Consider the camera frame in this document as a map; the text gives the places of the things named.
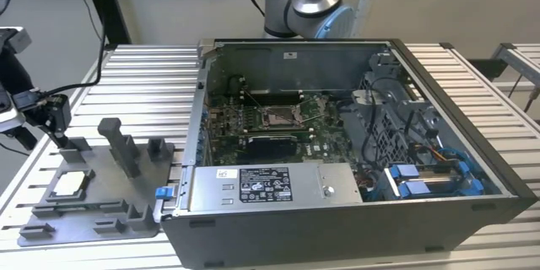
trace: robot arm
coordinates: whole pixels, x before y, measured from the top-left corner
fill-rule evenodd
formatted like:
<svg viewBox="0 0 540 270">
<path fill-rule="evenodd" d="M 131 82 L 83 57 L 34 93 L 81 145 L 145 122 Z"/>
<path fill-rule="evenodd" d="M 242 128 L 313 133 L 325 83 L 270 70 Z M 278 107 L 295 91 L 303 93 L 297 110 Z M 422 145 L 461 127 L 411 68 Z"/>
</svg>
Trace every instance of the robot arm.
<svg viewBox="0 0 540 270">
<path fill-rule="evenodd" d="M 346 38 L 353 9 L 341 0 L 265 0 L 266 38 Z"/>
<path fill-rule="evenodd" d="M 22 28 L 0 28 L 0 133 L 15 138 L 26 150 L 33 149 L 37 140 L 22 127 L 27 122 L 46 133 L 58 148 L 65 148 L 69 140 L 62 133 L 70 121 L 67 96 L 45 95 L 33 87 L 14 57 L 29 44 Z"/>
</svg>

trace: motherboard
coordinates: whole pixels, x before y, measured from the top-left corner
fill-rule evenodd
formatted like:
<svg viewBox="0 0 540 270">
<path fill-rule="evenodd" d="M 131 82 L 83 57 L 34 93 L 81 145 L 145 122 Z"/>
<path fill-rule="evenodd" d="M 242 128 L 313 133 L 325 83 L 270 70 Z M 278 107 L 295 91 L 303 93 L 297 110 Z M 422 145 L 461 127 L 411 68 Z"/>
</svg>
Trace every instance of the motherboard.
<svg viewBox="0 0 540 270">
<path fill-rule="evenodd" d="M 301 91 L 209 100 L 211 164 L 357 162 L 338 107 L 350 103 Z"/>
</svg>

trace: power supply label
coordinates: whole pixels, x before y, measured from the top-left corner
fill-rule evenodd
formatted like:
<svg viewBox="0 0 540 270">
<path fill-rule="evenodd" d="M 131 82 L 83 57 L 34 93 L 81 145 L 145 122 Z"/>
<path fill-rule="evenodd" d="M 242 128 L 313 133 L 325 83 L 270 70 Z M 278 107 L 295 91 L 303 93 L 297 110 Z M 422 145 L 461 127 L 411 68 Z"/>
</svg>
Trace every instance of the power supply label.
<svg viewBox="0 0 540 270">
<path fill-rule="evenodd" d="M 293 189 L 287 168 L 239 169 L 241 202 L 290 202 Z"/>
</svg>

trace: white wall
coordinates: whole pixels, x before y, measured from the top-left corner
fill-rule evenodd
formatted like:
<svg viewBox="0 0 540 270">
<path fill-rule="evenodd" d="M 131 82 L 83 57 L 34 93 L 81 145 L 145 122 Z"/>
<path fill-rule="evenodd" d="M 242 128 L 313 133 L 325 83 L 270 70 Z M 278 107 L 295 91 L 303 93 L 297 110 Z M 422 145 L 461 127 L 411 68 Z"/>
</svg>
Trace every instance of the white wall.
<svg viewBox="0 0 540 270">
<path fill-rule="evenodd" d="M 361 36 L 450 42 L 486 57 L 501 42 L 538 42 L 538 0 L 373 0 Z"/>
<path fill-rule="evenodd" d="M 343 0 L 354 7 L 357 0 Z M 262 16 L 249 0 L 118 0 L 133 40 L 195 44 L 201 38 L 258 38 Z"/>
<path fill-rule="evenodd" d="M 13 26 L 26 28 L 33 41 L 17 55 L 33 85 L 46 90 L 79 82 L 95 60 L 99 43 L 81 0 L 11 0 L 0 16 L 0 27 Z M 22 150 L 17 141 L 1 134 L 0 142 Z M 25 157 L 0 148 L 0 160 L 1 193 Z"/>
</svg>

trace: sticker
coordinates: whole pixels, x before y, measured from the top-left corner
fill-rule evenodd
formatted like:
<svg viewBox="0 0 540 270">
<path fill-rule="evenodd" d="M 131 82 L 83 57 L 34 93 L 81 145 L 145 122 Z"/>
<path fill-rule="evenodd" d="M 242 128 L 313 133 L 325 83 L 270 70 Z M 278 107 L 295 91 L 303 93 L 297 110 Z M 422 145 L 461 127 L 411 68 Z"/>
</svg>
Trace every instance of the sticker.
<svg viewBox="0 0 540 270">
<path fill-rule="evenodd" d="M 291 200 L 287 168 L 239 169 L 241 202 L 290 202 Z"/>
<path fill-rule="evenodd" d="M 237 169 L 217 169 L 215 178 L 237 178 Z"/>
<path fill-rule="evenodd" d="M 295 52 L 285 52 L 283 53 L 283 59 L 295 59 L 297 54 Z"/>
</svg>

